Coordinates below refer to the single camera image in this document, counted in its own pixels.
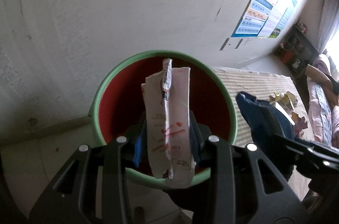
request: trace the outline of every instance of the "poster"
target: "poster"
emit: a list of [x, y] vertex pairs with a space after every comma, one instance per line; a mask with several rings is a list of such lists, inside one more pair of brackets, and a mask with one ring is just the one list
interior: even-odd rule
[[293, 13], [291, 3], [292, 0], [251, 0], [231, 37], [277, 37]]

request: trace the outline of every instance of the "trash bin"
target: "trash bin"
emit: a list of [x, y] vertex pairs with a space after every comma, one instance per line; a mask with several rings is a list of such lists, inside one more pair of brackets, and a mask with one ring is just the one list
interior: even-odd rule
[[[136, 54], [118, 64], [102, 81], [89, 115], [93, 131], [101, 145], [123, 135], [139, 122], [145, 111], [141, 84], [149, 75], [162, 70], [162, 61], [173, 59], [172, 67], [190, 67], [189, 109], [198, 123], [211, 133], [234, 144], [237, 118], [231, 97], [218, 76], [206, 65], [186, 54], [169, 50], [151, 50]], [[210, 177], [210, 169], [194, 175], [192, 186]], [[126, 169], [127, 178], [150, 188], [168, 189], [164, 179], [151, 173]]]

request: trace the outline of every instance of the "curtain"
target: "curtain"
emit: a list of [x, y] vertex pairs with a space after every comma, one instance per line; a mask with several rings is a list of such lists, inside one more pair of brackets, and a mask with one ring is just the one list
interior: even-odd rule
[[326, 44], [339, 29], [339, 0], [324, 0], [319, 27], [318, 51], [322, 53]]

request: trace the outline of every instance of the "green bin rim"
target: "green bin rim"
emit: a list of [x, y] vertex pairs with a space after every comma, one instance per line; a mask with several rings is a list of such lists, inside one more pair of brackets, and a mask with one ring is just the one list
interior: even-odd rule
[[[92, 118], [92, 126], [93, 126], [94, 135], [96, 137], [96, 141], [98, 142], [98, 144], [106, 145], [106, 142], [101, 134], [101, 130], [99, 126], [99, 105], [100, 105], [101, 97], [103, 96], [107, 86], [109, 85], [111, 80], [121, 70], [123, 70], [127, 66], [133, 64], [134, 62], [147, 59], [147, 58], [152, 58], [152, 57], [167, 57], [167, 58], [173, 57], [173, 58], [178, 58], [178, 59], [190, 62], [194, 64], [195, 66], [199, 67], [208, 76], [210, 76], [213, 79], [213, 81], [217, 84], [217, 86], [223, 93], [223, 96], [225, 97], [225, 100], [228, 106], [230, 121], [231, 121], [231, 129], [229, 132], [228, 143], [233, 145], [237, 137], [237, 126], [238, 126], [237, 116], [235, 113], [232, 99], [227, 89], [225, 88], [224, 84], [219, 79], [219, 77], [213, 72], [212, 69], [210, 69], [208, 66], [206, 66], [199, 60], [187, 54], [177, 52], [177, 51], [171, 51], [171, 50], [150, 50], [150, 51], [145, 51], [145, 52], [141, 52], [139, 54], [133, 55], [127, 58], [126, 60], [122, 61], [121, 63], [119, 63], [116, 67], [114, 67], [111, 70], [111, 72], [105, 77], [105, 79], [101, 82], [95, 94], [90, 110], [89, 110], [89, 116]], [[131, 182], [141, 184], [146, 187], [155, 188], [155, 189], [169, 189], [169, 187], [165, 183], [165, 179], [158, 179], [158, 178], [140, 173], [134, 169], [126, 168], [126, 176]], [[211, 176], [210, 168], [203, 170], [202, 172], [194, 175], [191, 186], [194, 186], [203, 181], [206, 181], [208, 178], [210, 178], [210, 176]]]

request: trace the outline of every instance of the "tiled floor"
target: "tiled floor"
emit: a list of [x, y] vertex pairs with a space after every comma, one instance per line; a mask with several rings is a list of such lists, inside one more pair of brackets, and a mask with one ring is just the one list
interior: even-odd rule
[[[286, 66], [274, 55], [269, 55], [242, 69], [275, 73], [291, 77]], [[26, 215], [63, 163], [81, 144], [96, 146], [91, 127], [84, 126], [40, 140], [28, 141], [1, 148], [2, 166], [12, 197]], [[161, 190], [128, 183], [132, 211], [142, 206], [146, 223], [189, 223], [192, 212], [180, 211], [167, 194]], [[97, 215], [100, 216], [100, 203]]]

